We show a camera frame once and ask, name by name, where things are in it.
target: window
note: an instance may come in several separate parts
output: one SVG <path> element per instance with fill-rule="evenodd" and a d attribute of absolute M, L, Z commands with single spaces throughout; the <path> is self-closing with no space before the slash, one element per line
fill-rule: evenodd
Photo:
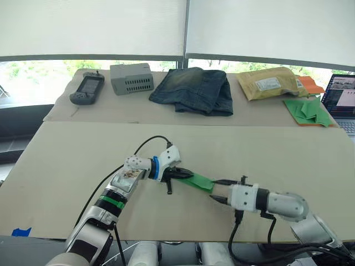
<path fill-rule="evenodd" d="M 145 61 L 151 71 L 168 71 L 176 62 Z M 51 104 L 63 93 L 80 68 L 110 69 L 115 64 L 136 64 L 128 60 L 34 60 L 0 62 L 0 105 Z"/>
<path fill-rule="evenodd" d="M 326 89 L 332 74 L 352 74 L 349 71 L 332 70 L 326 68 L 311 68 L 308 66 L 279 65 L 252 62 L 235 62 L 223 60 L 189 59 L 189 68 L 219 69 L 227 73 L 240 73 L 245 71 L 261 70 L 267 68 L 287 67 L 296 75 L 310 76 L 318 86 Z"/>

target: green towel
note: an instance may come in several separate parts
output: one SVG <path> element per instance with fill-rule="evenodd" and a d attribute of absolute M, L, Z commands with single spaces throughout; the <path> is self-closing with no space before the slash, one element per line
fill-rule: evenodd
<path fill-rule="evenodd" d="M 284 100 L 283 102 L 300 125 L 320 124 L 328 127 L 333 124 L 327 112 L 321 108 L 320 98 L 312 101 Z"/>
<path fill-rule="evenodd" d="M 212 193 L 213 186 L 215 185 L 212 180 L 208 179 L 207 177 L 204 177 L 202 175 L 199 175 L 198 173 L 194 173 L 194 176 L 187 178 L 187 179 L 178 179 L 182 183 L 185 183 L 187 185 L 196 187 L 200 190 L 206 191 L 208 193 Z"/>

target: laptop screen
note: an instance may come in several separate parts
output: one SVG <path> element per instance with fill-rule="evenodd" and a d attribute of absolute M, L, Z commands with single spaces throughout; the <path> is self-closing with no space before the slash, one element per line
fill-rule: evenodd
<path fill-rule="evenodd" d="M 355 75 L 332 75 L 322 103 L 334 118 L 355 119 Z"/>

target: gray box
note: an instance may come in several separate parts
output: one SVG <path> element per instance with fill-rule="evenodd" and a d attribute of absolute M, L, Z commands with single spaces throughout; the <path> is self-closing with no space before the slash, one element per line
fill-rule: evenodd
<path fill-rule="evenodd" d="M 148 63 L 111 65 L 111 84 L 117 95 L 153 90 L 153 76 Z"/>

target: blue tape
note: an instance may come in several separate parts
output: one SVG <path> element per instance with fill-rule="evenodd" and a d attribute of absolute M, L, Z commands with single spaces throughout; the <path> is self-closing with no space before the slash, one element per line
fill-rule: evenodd
<path fill-rule="evenodd" d="M 21 230 L 20 228 L 16 228 L 12 231 L 13 237 L 27 237 L 31 232 L 32 227 L 28 228 L 27 230 Z"/>

